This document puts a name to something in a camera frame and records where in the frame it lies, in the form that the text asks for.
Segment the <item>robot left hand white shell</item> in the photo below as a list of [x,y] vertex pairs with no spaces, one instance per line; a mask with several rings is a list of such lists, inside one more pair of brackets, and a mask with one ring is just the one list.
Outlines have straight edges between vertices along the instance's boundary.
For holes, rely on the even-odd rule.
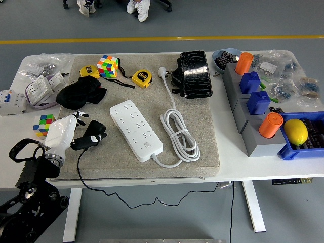
[[84,135],[74,139],[76,127],[78,125],[85,125],[80,119],[81,116],[89,117],[88,114],[77,111],[55,121],[49,127],[45,140],[45,145],[49,147],[49,150],[45,152],[45,158],[59,167],[63,166],[65,162],[65,151],[68,148],[73,150],[88,149],[89,147],[97,146],[107,136],[105,125],[93,120],[89,123]]

